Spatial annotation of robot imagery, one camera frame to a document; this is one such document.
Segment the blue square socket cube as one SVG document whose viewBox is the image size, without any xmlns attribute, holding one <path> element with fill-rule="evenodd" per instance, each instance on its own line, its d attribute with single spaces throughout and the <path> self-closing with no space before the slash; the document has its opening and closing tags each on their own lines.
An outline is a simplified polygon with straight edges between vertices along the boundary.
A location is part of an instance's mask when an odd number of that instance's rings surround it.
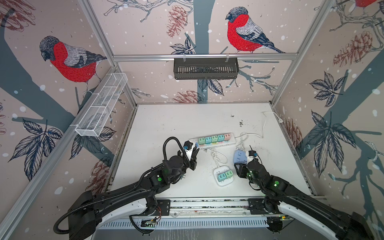
<svg viewBox="0 0 384 240">
<path fill-rule="evenodd" d="M 235 150 L 233 162 L 234 162 L 234 164 L 246 165 L 248 162 L 247 153 L 245 151 L 242 151 L 242 150 Z"/>
</svg>

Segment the white square socket cube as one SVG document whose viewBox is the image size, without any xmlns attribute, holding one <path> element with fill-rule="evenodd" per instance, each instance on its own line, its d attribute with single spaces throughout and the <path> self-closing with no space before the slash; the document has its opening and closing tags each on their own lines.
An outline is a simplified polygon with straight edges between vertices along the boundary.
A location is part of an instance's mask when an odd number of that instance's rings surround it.
<svg viewBox="0 0 384 240">
<path fill-rule="evenodd" d="M 234 173 L 228 166 L 221 166 L 214 169 L 213 175 L 220 187 L 230 185 L 234 181 Z"/>
</svg>

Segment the teal charger plug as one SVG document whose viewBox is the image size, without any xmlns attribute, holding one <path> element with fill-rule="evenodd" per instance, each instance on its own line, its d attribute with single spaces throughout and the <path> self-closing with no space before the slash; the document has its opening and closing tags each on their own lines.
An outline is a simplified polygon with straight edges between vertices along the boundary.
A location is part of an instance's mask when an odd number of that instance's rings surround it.
<svg viewBox="0 0 384 240">
<path fill-rule="evenodd" d="M 218 142 L 223 142 L 225 140 L 225 135 L 218 135 Z"/>
<path fill-rule="evenodd" d="M 217 180 L 218 180 L 219 183 L 220 183 L 220 182 L 223 182 L 224 180 L 226 180 L 226 175 L 225 175 L 225 173 L 223 173 L 223 174 L 218 174 L 218 176 L 217 176 Z"/>
<path fill-rule="evenodd" d="M 212 137 L 205 137 L 205 144 L 210 144 L 212 142 Z"/>
</svg>

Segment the white multicolour power strip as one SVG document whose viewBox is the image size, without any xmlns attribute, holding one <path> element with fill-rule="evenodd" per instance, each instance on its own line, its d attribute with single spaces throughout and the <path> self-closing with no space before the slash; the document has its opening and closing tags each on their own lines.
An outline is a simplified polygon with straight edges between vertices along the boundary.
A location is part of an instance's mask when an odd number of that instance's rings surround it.
<svg viewBox="0 0 384 240">
<path fill-rule="evenodd" d="M 205 137 L 189 139 L 190 142 L 196 144 L 200 149 L 212 149 L 219 147 L 232 146 L 236 144 L 233 133 L 217 134 Z"/>
</svg>

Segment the green charger plug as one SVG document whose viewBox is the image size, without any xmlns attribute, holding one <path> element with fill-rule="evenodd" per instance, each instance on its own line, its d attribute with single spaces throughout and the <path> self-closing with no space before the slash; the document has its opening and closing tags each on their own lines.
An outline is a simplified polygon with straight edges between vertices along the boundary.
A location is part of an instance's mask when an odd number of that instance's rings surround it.
<svg viewBox="0 0 384 240">
<path fill-rule="evenodd" d="M 198 138 L 198 144 L 204 145 L 206 143 L 206 138 Z"/>
<path fill-rule="evenodd" d="M 217 143 L 218 142 L 218 136 L 211 136 L 212 137 L 212 143 Z"/>
<path fill-rule="evenodd" d="M 229 171 L 225 172 L 225 175 L 226 175 L 226 179 L 230 179 L 233 177 L 234 174 L 231 170 L 229 170 Z"/>
</svg>

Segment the pink USB charger plug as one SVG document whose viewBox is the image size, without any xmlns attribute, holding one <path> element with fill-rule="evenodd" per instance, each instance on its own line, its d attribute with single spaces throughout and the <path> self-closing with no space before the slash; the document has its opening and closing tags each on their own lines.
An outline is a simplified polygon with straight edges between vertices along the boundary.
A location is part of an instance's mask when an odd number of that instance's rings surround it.
<svg viewBox="0 0 384 240">
<path fill-rule="evenodd" d="M 233 137 L 233 134 L 228 133 L 228 134 L 225 134 L 224 136 L 225 136 L 225 141 L 230 141 Z"/>
</svg>

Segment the green charger plug bottom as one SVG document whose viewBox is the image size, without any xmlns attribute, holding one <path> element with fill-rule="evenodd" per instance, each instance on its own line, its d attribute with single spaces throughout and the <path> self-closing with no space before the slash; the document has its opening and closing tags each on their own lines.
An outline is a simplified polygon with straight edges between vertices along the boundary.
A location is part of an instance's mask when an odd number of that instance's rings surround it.
<svg viewBox="0 0 384 240">
<path fill-rule="evenodd" d="M 225 175 L 226 175 L 226 179 L 230 179 L 233 177 L 234 174 L 231 170 L 229 170 L 229 171 L 225 172 Z"/>
</svg>

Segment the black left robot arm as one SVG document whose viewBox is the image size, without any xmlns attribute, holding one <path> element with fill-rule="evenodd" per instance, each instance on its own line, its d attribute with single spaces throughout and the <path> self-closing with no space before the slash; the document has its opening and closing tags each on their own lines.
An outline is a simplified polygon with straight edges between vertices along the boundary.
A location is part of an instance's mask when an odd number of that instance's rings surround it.
<svg viewBox="0 0 384 240">
<path fill-rule="evenodd" d="M 69 235 L 71 240 L 84 240 L 98 227 L 127 214 L 129 217 L 152 214 L 158 207 L 156 195 L 179 182 L 187 169 L 197 166 L 197 143 L 181 144 L 169 137 L 163 144 L 163 162 L 145 171 L 138 181 L 114 191 L 82 193 L 67 213 L 54 224 L 58 235 Z"/>
</svg>

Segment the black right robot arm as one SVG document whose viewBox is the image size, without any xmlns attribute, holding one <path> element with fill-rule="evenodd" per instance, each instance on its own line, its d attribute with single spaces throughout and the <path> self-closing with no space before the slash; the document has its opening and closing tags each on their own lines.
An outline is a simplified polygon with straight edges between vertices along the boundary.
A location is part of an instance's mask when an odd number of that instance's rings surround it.
<svg viewBox="0 0 384 240">
<path fill-rule="evenodd" d="M 251 212 L 288 215 L 329 240 L 373 240 L 374 234 L 363 216 L 331 208 L 306 195 L 288 181 L 270 175 L 257 158 L 235 164 L 237 175 L 258 187 L 264 198 L 249 199 Z"/>
</svg>

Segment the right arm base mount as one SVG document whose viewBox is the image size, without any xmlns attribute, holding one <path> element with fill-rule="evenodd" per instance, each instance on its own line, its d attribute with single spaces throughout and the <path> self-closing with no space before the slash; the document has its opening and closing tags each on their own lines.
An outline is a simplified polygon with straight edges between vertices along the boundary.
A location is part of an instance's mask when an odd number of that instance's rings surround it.
<svg viewBox="0 0 384 240">
<path fill-rule="evenodd" d="M 248 210 L 251 215 L 274 214 L 276 205 L 269 198 L 251 198 L 248 199 Z"/>
</svg>

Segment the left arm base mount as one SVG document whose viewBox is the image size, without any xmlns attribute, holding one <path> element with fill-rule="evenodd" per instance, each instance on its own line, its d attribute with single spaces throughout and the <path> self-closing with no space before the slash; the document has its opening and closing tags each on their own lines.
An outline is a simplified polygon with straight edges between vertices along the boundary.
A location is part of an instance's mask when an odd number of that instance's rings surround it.
<svg viewBox="0 0 384 240">
<path fill-rule="evenodd" d="M 153 210 L 145 210 L 141 214 L 134 214 L 134 217 L 137 216 L 169 216 L 170 210 L 171 210 L 171 200 L 165 199 L 165 200 L 157 200 L 157 206 Z"/>
</svg>

